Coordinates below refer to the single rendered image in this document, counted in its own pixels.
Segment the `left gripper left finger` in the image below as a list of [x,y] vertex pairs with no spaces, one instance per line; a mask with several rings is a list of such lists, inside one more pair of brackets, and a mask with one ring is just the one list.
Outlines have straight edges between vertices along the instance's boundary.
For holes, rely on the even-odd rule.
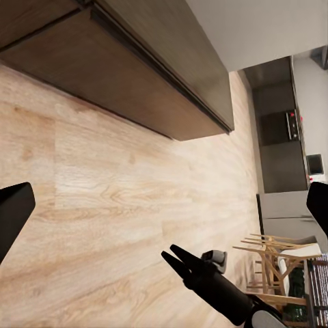
[[0,263],[36,207],[30,182],[0,189]]

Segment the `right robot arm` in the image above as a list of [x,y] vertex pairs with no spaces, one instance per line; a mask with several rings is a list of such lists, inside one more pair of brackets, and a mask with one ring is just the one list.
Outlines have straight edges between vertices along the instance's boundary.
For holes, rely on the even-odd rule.
[[223,276],[228,261],[226,251],[207,251],[200,259],[175,244],[169,249],[172,254],[163,251],[161,255],[183,278],[184,285],[232,324],[243,328],[290,328],[275,306],[255,294],[241,292]]

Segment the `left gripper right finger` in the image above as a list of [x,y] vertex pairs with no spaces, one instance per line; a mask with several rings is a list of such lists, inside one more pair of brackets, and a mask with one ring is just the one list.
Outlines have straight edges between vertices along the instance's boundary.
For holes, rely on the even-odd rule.
[[321,230],[328,235],[328,184],[313,182],[308,191],[306,205],[317,219]]

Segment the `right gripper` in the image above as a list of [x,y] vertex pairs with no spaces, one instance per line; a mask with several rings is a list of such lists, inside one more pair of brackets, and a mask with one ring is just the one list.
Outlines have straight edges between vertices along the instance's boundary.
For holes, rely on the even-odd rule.
[[184,285],[194,290],[218,312],[226,311],[234,300],[236,286],[218,273],[214,262],[205,262],[188,251],[172,244],[172,254],[162,252],[163,259],[183,278]]

